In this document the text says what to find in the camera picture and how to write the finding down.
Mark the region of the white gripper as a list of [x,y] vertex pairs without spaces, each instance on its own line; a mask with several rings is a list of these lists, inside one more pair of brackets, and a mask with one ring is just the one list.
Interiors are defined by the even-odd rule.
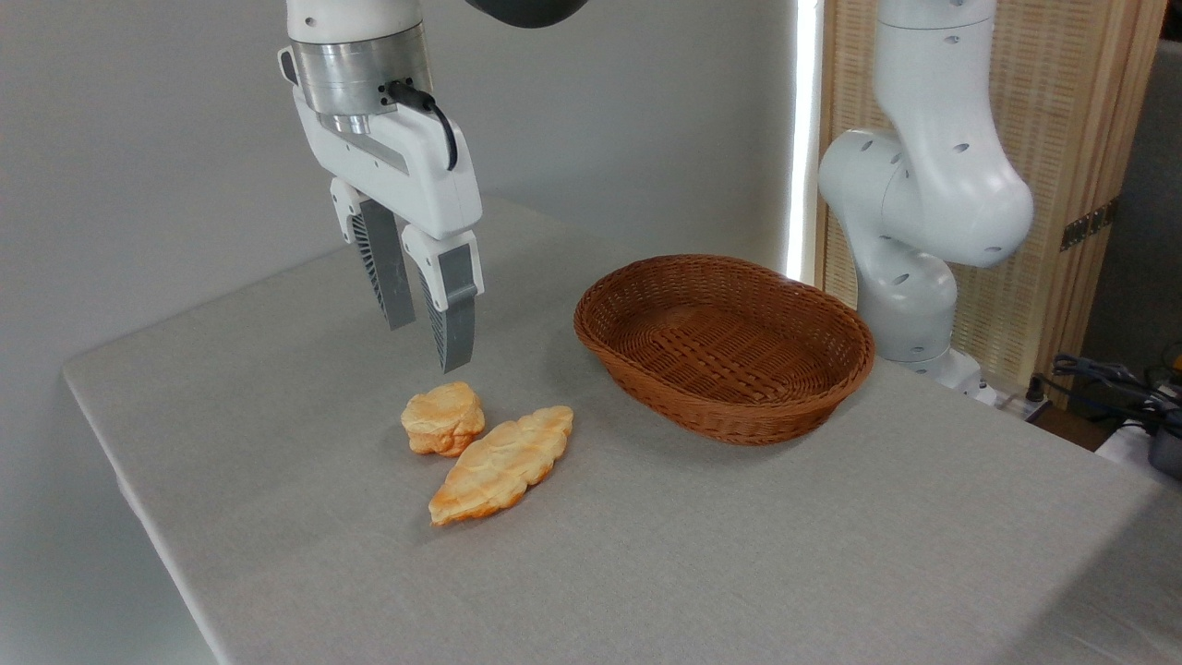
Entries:
[[434,116],[397,106],[369,117],[366,133],[338,132],[309,109],[301,89],[293,87],[292,98],[316,159],[336,176],[330,193],[340,233],[357,248],[389,330],[416,319],[397,215],[411,223],[402,245],[426,291],[440,369],[467,365],[476,298],[485,292],[476,235],[468,230],[483,207],[462,130],[452,128],[457,164],[449,169],[446,132]]

